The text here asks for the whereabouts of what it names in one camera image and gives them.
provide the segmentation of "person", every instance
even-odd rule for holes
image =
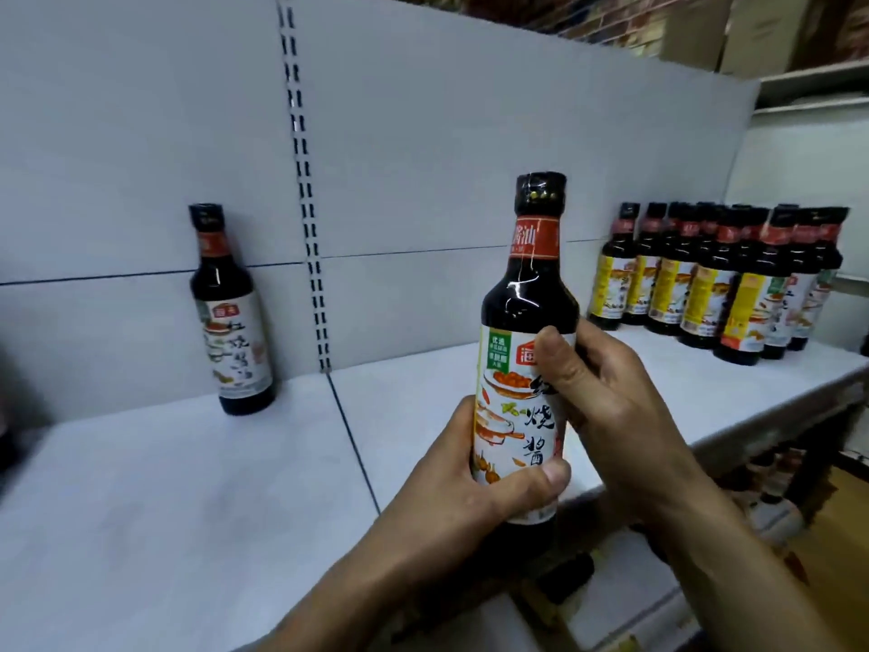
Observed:
[[[636,353],[581,321],[581,360],[555,328],[535,340],[544,379],[606,489],[659,540],[701,625],[724,652],[842,647],[783,563],[701,469]],[[473,397],[359,543],[257,646],[257,652],[360,649],[419,586],[455,569],[512,516],[557,498],[570,466],[481,485],[471,478]]]

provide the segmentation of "floor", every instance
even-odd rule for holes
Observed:
[[[869,482],[833,468],[836,493],[790,542],[807,591],[854,652],[869,650]]]

